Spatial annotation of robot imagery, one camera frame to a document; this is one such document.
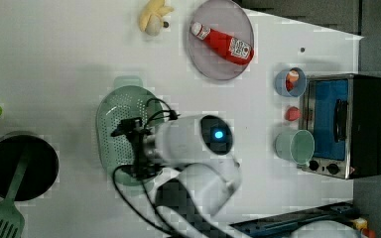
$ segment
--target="oven knob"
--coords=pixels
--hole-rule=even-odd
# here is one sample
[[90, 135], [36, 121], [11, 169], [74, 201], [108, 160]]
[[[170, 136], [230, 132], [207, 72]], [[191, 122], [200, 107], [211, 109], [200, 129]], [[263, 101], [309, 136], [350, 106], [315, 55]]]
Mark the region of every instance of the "oven knob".
[[336, 164], [330, 164], [329, 166], [327, 166], [326, 167], [327, 168], [327, 170], [329, 171], [329, 173], [331, 174], [331, 175], [336, 175], [336, 174], [338, 174], [338, 172], [339, 172], [339, 167], [338, 167], [338, 165], [336, 165]]
[[317, 161], [310, 161], [309, 169], [311, 169], [311, 171], [317, 171], [319, 169], [319, 163]]

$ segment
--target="plate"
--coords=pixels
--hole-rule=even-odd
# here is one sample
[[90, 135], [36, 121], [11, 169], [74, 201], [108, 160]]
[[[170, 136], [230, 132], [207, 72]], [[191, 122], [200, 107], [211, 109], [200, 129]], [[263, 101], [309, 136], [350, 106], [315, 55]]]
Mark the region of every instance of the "plate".
[[[209, 0], [194, 12], [192, 22], [234, 36], [254, 47], [252, 25], [243, 9], [230, 0]], [[212, 51], [188, 29], [188, 48], [195, 67], [213, 79], [232, 79], [240, 75], [248, 64], [238, 65]]]

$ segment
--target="small cup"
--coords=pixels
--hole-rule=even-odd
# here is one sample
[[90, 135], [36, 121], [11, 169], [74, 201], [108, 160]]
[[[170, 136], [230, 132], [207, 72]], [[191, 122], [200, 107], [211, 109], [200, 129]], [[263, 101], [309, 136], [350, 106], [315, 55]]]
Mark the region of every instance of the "small cup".
[[282, 132], [275, 141], [275, 150], [281, 159], [308, 166], [315, 151], [314, 136], [307, 130]]
[[[291, 70], [295, 70], [299, 74], [299, 79], [293, 82], [294, 88], [288, 91], [286, 87], [286, 77]], [[298, 67], [285, 69], [278, 73], [277, 77], [275, 78], [275, 89], [277, 90], [278, 94], [285, 97], [299, 97], [303, 95], [303, 93], [305, 93], [307, 84], [308, 80], [306, 79], [305, 73]]]

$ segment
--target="green spatula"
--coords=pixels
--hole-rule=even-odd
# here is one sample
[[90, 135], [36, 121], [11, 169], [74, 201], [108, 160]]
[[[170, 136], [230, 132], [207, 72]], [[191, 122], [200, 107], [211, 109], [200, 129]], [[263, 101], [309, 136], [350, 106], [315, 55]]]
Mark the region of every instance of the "green spatula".
[[15, 207], [14, 200], [30, 158], [28, 146], [25, 146], [6, 197], [0, 202], [0, 238], [19, 238], [23, 232], [24, 217]]

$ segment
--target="green colander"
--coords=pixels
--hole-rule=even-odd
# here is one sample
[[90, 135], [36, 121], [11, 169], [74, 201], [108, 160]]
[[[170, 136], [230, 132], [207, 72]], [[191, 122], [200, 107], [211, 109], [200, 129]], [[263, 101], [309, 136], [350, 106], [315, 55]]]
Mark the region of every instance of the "green colander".
[[[114, 84], [117, 88], [101, 101], [96, 115], [100, 160], [110, 176], [118, 166], [132, 165], [134, 159], [132, 146], [126, 136], [111, 137], [110, 133], [123, 119], [142, 117], [145, 123], [153, 113], [163, 109], [160, 102], [156, 101], [151, 101], [149, 107], [146, 107], [147, 100], [156, 96], [142, 87], [141, 78], [121, 76], [115, 79]], [[150, 125], [157, 125], [163, 121], [158, 119]], [[137, 180], [121, 170], [116, 173], [116, 181], [127, 186], [140, 185]]]

